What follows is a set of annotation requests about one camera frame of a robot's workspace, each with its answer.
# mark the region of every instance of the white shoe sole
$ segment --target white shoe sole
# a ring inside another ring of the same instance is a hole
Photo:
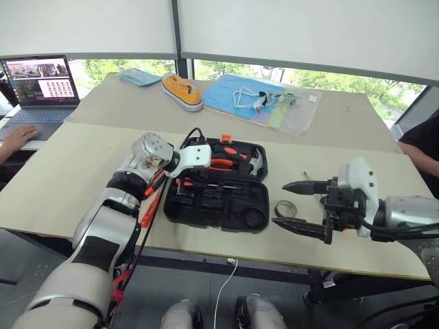
[[[165,85],[163,84],[163,79],[169,77],[170,75],[174,75],[174,74],[173,73],[166,73],[162,77],[161,85],[162,85],[162,90],[165,92],[165,94],[170,96],[177,103],[179,103],[180,106],[182,106],[186,111],[198,112],[199,110],[201,110],[203,108],[203,101],[201,101],[200,103],[198,103],[196,105],[190,105],[188,103],[185,103],[183,100],[181,100],[180,98],[178,98],[177,96],[175,96],[173,93],[171,93],[169,90],[166,89]]]

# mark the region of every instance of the laptop keyboard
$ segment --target laptop keyboard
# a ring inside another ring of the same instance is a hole
[[[61,123],[70,114],[69,110],[21,110],[8,123]]]

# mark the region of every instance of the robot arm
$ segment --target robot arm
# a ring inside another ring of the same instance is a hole
[[[322,225],[304,219],[272,221],[296,234],[331,244],[333,231],[356,229],[374,241],[398,241],[411,249],[439,287],[439,201],[426,197],[378,197],[377,179],[367,162],[358,158],[340,167],[338,177],[327,181],[292,182],[283,187],[297,194],[325,195]]]
[[[137,140],[78,225],[74,253],[46,279],[13,328],[104,328],[115,269],[126,269],[134,254],[139,208],[152,177],[159,169],[176,177],[210,163],[208,145],[174,150],[153,133]]]

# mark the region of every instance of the gray floor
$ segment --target gray floor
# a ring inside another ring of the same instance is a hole
[[[10,306],[1,305],[36,291],[64,258],[3,230],[0,230],[0,250],[0,278],[18,281],[16,286],[0,284],[0,328],[10,328],[32,297]],[[159,328],[166,310],[186,298],[200,307],[204,327],[212,328],[217,293],[226,278],[217,274],[138,267],[118,310],[116,328]],[[236,298],[250,293],[259,293],[270,299],[289,329],[354,328],[361,319],[383,307],[438,294],[434,287],[428,286],[366,297],[362,302],[349,300],[310,308],[302,302],[307,289],[299,284],[232,278],[219,301],[217,328],[235,327]],[[421,309],[421,306],[413,306],[387,314],[365,328],[379,328]]]

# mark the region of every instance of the black tool case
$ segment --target black tool case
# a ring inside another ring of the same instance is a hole
[[[185,146],[198,143],[197,138],[190,138]],[[264,148],[216,138],[206,138],[206,143],[212,149],[212,167],[186,170],[170,182],[163,206],[167,218],[203,228],[262,231],[270,215],[268,191],[261,183],[268,174]],[[259,155],[260,168],[253,175],[250,160]]]

